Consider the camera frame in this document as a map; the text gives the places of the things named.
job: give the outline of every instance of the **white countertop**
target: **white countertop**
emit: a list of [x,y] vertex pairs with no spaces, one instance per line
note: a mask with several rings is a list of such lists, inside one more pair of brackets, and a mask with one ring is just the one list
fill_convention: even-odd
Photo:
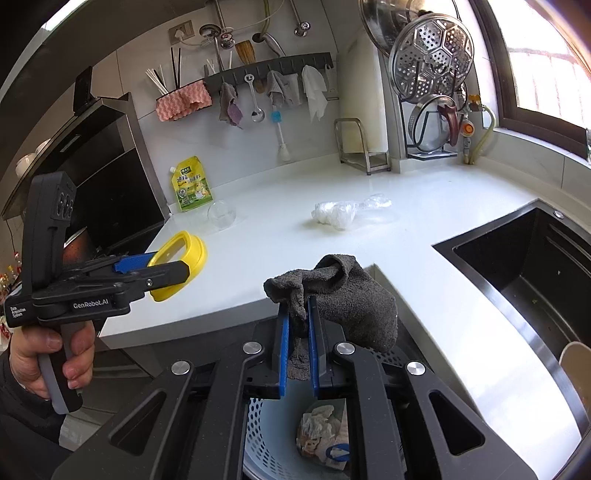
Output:
[[[571,199],[564,207],[560,193],[539,186],[534,191],[461,165],[366,176],[332,155],[225,184],[213,194],[236,206],[229,229],[210,225],[205,206],[173,215],[149,249],[187,230],[207,245],[203,271],[169,300],[157,303],[146,295],[134,302],[130,314],[107,320],[100,337],[110,348],[124,348],[270,316],[277,307],[263,291],[267,278],[312,269],[326,254],[355,255],[394,286],[487,424],[540,480],[550,480],[580,441],[564,397],[502,313],[432,248],[538,197],[570,213]],[[392,199],[395,221],[339,232],[310,217],[317,202],[374,193]],[[589,224],[586,209],[576,213],[579,218],[569,216]]]

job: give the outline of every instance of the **human hand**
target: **human hand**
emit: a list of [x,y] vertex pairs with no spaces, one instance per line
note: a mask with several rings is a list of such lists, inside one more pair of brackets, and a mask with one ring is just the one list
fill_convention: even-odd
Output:
[[[73,356],[64,363],[63,373],[72,390],[87,386],[92,379],[95,358],[95,327],[85,322],[70,341]],[[41,376],[37,355],[54,353],[61,349],[61,336],[48,328],[27,326],[14,330],[10,342],[10,369],[17,382],[29,392],[49,399],[49,392]]]

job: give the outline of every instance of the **window frame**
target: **window frame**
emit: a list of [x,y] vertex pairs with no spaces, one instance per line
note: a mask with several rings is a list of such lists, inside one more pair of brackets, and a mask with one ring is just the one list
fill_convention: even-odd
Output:
[[499,126],[564,148],[587,158],[586,130],[583,127],[533,110],[520,108],[509,51],[501,27],[488,0],[469,0],[482,31],[491,61],[498,104]]

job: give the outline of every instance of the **pink towel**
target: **pink towel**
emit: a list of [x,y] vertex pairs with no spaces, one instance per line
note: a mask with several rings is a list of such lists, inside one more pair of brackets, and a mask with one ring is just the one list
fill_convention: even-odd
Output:
[[178,120],[211,104],[212,98],[203,80],[199,80],[160,97],[156,101],[156,113],[161,122]]

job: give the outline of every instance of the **black sink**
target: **black sink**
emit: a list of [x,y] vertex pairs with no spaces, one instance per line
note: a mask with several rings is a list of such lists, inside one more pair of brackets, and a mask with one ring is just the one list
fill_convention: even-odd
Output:
[[536,200],[434,247],[517,328],[587,425],[558,359],[569,342],[591,346],[591,235]]

